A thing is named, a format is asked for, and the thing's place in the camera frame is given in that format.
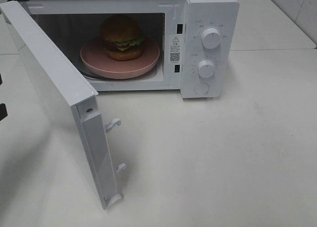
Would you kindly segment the white microwave oven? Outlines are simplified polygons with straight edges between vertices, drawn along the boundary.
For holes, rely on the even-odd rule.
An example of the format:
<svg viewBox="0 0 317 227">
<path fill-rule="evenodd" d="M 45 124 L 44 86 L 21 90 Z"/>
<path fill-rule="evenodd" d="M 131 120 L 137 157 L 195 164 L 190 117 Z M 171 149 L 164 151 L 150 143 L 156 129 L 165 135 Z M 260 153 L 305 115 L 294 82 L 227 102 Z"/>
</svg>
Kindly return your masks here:
<svg viewBox="0 0 317 227">
<path fill-rule="evenodd" d="M 64 97 L 99 91 L 220 95 L 237 0 L 7 0 L 26 68 Z"/>
</svg>

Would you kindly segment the pink plate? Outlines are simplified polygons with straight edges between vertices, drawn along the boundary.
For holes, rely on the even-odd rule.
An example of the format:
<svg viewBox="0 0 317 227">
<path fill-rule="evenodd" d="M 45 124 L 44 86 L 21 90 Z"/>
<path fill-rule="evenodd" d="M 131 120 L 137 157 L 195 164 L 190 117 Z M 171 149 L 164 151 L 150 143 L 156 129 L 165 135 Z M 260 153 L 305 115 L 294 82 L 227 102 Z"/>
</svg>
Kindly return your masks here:
<svg viewBox="0 0 317 227">
<path fill-rule="evenodd" d="M 151 39 L 145 40 L 141 56 L 127 61 L 110 58 L 100 38 L 90 40 L 80 50 L 84 65 L 94 74 L 109 79 L 131 79 L 146 74 L 155 67 L 159 56 L 160 48 Z"/>
</svg>

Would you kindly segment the glass microwave turntable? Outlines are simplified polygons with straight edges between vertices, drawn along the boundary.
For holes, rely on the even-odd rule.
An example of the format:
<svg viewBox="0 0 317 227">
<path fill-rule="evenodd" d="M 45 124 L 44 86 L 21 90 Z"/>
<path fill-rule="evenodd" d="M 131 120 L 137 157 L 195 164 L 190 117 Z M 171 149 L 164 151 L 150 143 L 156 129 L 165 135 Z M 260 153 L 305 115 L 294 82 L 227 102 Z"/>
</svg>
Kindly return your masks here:
<svg viewBox="0 0 317 227">
<path fill-rule="evenodd" d="M 129 78 L 129 79 L 110 79 L 110 78 L 105 78 L 99 75 L 96 75 L 92 73 L 88 68 L 81 68 L 80 73 L 85 77 L 90 80 L 96 80 L 96 81 L 139 81 L 139 80 L 152 80 L 152 81 L 159 81 L 163 79 L 163 68 L 161 65 L 156 65 L 154 68 L 152 68 L 149 72 L 138 76 L 134 78 Z"/>
</svg>

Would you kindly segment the white lower timer knob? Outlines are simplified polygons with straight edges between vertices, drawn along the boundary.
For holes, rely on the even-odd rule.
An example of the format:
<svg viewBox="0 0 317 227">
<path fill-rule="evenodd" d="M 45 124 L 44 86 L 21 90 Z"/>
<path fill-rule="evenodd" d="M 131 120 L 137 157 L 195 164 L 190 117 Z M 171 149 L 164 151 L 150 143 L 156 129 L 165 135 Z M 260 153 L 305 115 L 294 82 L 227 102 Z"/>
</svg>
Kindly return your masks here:
<svg viewBox="0 0 317 227">
<path fill-rule="evenodd" d="M 216 63 L 214 60 L 205 59 L 197 64 L 197 72 L 201 78 L 209 78 L 216 71 Z"/>
</svg>

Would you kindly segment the warning label sticker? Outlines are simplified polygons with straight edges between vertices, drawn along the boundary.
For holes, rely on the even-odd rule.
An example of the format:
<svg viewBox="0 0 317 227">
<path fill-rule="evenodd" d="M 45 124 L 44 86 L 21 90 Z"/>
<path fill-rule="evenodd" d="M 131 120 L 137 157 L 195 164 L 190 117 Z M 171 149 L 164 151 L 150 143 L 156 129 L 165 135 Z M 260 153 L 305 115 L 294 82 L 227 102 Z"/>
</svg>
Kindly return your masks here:
<svg viewBox="0 0 317 227">
<path fill-rule="evenodd" d="M 168 61 L 170 63 L 179 63 L 181 61 L 181 53 L 183 48 L 183 35 L 172 34 L 168 37 Z"/>
</svg>

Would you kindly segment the white upper power knob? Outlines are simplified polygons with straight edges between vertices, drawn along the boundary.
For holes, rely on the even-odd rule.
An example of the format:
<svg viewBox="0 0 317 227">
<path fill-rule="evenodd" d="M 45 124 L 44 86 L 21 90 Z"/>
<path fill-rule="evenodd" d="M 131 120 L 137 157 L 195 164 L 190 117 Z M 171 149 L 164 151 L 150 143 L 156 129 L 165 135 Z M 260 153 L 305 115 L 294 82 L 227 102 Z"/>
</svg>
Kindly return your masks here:
<svg viewBox="0 0 317 227">
<path fill-rule="evenodd" d="M 214 49 L 221 43 L 222 32 L 216 26 L 205 28 L 201 32 L 202 45 L 206 49 Z"/>
</svg>

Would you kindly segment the burger with lettuce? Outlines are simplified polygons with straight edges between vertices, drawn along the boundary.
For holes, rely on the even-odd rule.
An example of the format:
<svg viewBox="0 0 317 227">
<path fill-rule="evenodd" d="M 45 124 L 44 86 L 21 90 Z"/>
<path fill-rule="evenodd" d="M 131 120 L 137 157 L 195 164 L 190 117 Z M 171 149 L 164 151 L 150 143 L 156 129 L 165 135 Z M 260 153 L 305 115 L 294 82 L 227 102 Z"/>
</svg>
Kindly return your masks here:
<svg viewBox="0 0 317 227">
<path fill-rule="evenodd" d="M 100 37 L 106 54 L 117 61 L 140 57 L 146 39 L 137 21 L 122 14 L 113 15 L 101 24 Z"/>
</svg>

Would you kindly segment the round door release button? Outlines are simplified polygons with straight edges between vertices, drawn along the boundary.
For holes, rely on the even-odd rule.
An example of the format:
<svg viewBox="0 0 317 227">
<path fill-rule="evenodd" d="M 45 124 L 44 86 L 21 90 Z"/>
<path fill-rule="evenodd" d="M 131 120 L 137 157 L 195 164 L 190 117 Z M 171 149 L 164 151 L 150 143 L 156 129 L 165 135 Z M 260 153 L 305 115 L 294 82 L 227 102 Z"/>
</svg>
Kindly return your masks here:
<svg viewBox="0 0 317 227">
<path fill-rule="evenodd" d="M 195 85 L 195 88 L 194 88 L 195 93 L 199 95 L 208 94 L 209 89 L 210 89 L 210 86 L 207 83 L 198 83 Z"/>
</svg>

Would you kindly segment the white microwave door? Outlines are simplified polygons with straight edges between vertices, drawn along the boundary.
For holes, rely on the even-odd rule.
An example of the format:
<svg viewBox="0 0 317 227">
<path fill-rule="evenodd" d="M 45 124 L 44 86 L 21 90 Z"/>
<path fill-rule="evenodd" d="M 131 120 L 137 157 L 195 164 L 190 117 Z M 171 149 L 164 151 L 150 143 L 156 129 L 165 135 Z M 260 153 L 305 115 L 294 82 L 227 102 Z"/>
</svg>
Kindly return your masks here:
<svg viewBox="0 0 317 227">
<path fill-rule="evenodd" d="M 117 181 L 126 164 L 114 166 L 106 134 L 121 124 L 104 124 L 97 91 L 16 1 L 0 5 L 7 28 L 53 127 L 64 144 L 85 165 L 104 209 L 122 198 Z"/>
</svg>

